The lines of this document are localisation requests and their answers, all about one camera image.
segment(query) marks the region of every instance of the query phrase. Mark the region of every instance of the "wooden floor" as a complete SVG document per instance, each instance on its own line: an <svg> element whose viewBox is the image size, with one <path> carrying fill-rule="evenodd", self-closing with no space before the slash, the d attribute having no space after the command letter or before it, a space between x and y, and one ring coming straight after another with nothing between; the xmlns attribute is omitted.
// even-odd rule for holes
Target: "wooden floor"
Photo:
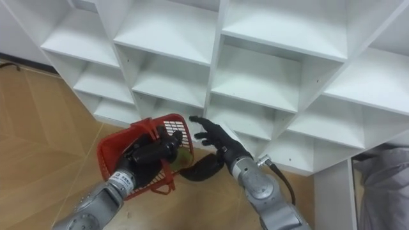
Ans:
<svg viewBox="0 0 409 230"><path fill-rule="evenodd" d="M96 144L118 130L95 121L60 78L18 72L12 66L1 69L0 229L50 229L67 215L102 180ZM196 153L196 158L206 154ZM313 225L313 178L286 175L297 206ZM242 189L224 168L202 183L177 178L170 195L147 192L126 202L105 229L261 228Z"/></svg>

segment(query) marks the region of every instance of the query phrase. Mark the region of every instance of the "shelf compartment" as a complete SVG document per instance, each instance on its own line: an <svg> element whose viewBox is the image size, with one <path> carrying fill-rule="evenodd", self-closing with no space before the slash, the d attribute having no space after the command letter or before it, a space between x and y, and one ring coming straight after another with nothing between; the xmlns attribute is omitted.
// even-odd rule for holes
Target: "shelf compartment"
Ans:
<svg viewBox="0 0 409 230"><path fill-rule="evenodd" d="M313 102L288 130L354 148L365 146L362 106L326 96Z"/></svg>
<svg viewBox="0 0 409 230"><path fill-rule="evenodd" d="M78 91L75 94L98 121L129 127L130 124L141 120L141 115L134 105Z"/></svg>
<svg viewBox="0 0 409 230"><path fill-rule="evenodd" d="M98 14L85 10L68 12L41 48L101 65L120 67Z"/></svg>
<svg viewBox="0 0 409 230"><path fill-rule="evenodd" d="M232 0L222 32L304 54L345 61L344 0Z"/></svg>
<svg viewBox="0 0 409 230"><path fill-rule="evenodd" d="M272 162L284 170L309 176L360 151L287 131L270 142L260 157L267 154Z"/></svg>
<svg viewBox="0 0 409 230"><path fill-rule="evenodd" d="M121 123L119 125L121 127L129 127L130 124L141 120L141 117L134 105L121 103L106 98L101 99L94 112L94 116L111 119L116 125Z"/></svg>
<svg viewBox="0 0 409 230"><path fill-rule="evenodd" d="M297 112L301 64L224 45L212 93Z"/></svg>
<svg viewBox="0 0 409 230"><path fill-rule="evenodd" d="M270 140L274 128L274 109L220 95L212 95L208 119L225 123L235 132Z"/></svg>
<svg viewBox="0 0 409 230"><path fill-rule="evenodd" d="M369 48L324 94L409 115L408 75L409 57Z"/></svg>
<svg viewBox="0 0 409 230"><path fill-rule="evenodd" d="M90 63L73 88L77 91L134 104L121 71L111 67Z"/></svg>
<svg viewBox="0 0 409 230"><path fill-rule="evenodd" d="M210 65L217 13L165 0L136 0L114 42Z"/></svg>
<svg viewBox="0 0 409 230"><path fill-rule="evenodd" d="M45 55L74 91L134 104L132 91L119 69L49 51Z"/></svg>
<svg viewBox="0 0 409 230"><path fill-rule="evenodd" d="M314 171L314 138L284 132L268 144L261 157L268 155L272 162L287 171L312 174Z"/></svg>
<svg viewBox="0 0 409 230"><path fill-rule="evenodd" d="M203 108L208 76L208 67L148 54L132 90Z"/></svg>

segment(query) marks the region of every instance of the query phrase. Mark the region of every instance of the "red basket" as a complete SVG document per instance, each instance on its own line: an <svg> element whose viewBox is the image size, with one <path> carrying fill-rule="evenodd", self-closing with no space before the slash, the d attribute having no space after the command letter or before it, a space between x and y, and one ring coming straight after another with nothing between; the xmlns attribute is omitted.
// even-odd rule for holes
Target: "red basket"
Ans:
<svg viewBox="0 0 409 230"><path fill-rule="evenodd" d="M192 139L190 138L189 130L186 122L179 114L169 114L160 118L151 119L147 118L136 123L122 131L111 134L102 139L98 144L97 157L101 170L102 177L105 181L114 173L116 162L123 153L123 150L127 148L134 140L139 138L142 134L149 133L153 140L159 138L156 127L165 126L166 132L172 135L174 131L180 130L183 133L182 148L187 148L190 154L193 156ZM151 190L159 194L167 195L175 189L173 183L173 177L178 174L178 171L172 171L169 163L165 160L162 161L162 170L153 179L153 181L143 188L138 188L126 198L131 199L143 192ZM158 190L160 187L167 185L167 191Z"/></svg>

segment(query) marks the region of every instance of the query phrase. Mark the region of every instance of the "black object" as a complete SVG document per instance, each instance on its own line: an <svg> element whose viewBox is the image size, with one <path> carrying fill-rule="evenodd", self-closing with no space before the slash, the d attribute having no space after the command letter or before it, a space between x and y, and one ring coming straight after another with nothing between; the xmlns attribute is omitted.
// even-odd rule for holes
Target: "black object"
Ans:
<svg viewBox="0 0 409 230"><path fill-rule="evenodd" d="M202 141L204 146L215 146L217 154L223 157L228 168L231 167L238 157L251 157L253 159L243 145L231 138L220 125L216 125L206 118L197 116L191 116L189 120L202 125L206 132L195 134L194 137L196 139L204 139Z"/></svg>
<svg viewBox="0 0 409 230"><path fill-rule="evenodd" d="M192 167L182 169L179 174L190 181L204 181L218 173L224 166L222 157L209 154L196 162Z"/></svg>
<svg viewBox="0 0 409 230"><path fill-rule="evenodd" d="M166 159L169 163L174 162L178 156L178 148L181 144L183 134L175 131L172 136L165 132L160 134L160 139L136 149L132 156L138 164L149 164L158 159Z"/></svg>
<svg viewBox="0 0 409 230"><path fill-rule="evenodd" d="M3 64L0 64L0 68L4 68L4 67L6 67L6 66L15 66L16 69L17 69L17 71L21 71L21 68L20 68L17 64L15 64L15 63L3 63Z"/></svg>
<svg viewBox="0 0 409 230"><path fill-rule="evenodd" d="M116 171L125 170L132 174L135 188L149 185L162 170L161 159L170 162L177 157L177 149L181 144L182 133L176 131L168 135L164 128L157 127L160 139L152 140L150 135L143 134L126 148L116 164Z"/></svg>
<svg viewBox="0 0 409 230"><path fill-rule="evenodd" d="M281 172L281 170L275 165L275 164L271 164L268 166L278 177L280 177L280 179L284 182L284 184L287 186L288 190L289 190L289 194L291 195L291 203L295 206L295 193L293 190L293 187L291 186L291 184L288 182L287 178L285 175L283 175L283 173Z"/></svg>
<svg viewBox="0 0 409 230"><path fill-rule="evenodd" d="M229 168L238 157L251 154L238 141L232 139L220 125L197 116L189 117L191 122L199 123L206 132L195 134L196 139L202 140L204 146L216 147L216 154L209 154L196 162L192 167L182 169L180 175L190 181L204 181L218 173L226 164Z"/></svg>
<svg viewBox="0 0 409 230"><path fill-rule="evenodd" d="M37 63L35 61L30 61L27 59L23 59L23 58L19 58L19 57L15 57L15 56L11 56L8 54L3 54L0 52L0 59L4 59L7 61L10 61L12 63L17 63L20 65L25 65L31 68L36 68L37 70L43 70L49 73L54 73L54 74L58 74L56 69L52 66L49 65L45 65L45 64L41 64L41 63Z"/></svg>

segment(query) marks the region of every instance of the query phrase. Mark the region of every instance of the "wall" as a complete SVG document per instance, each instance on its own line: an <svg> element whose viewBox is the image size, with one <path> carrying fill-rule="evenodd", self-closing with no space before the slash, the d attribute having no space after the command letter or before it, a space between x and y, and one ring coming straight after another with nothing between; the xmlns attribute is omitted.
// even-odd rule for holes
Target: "wall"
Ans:
<svg viewBox="0 0 409 230"><path fill-rule="evenodd" d="M0 53L49 65L2 2L0 2Z"/></svg>

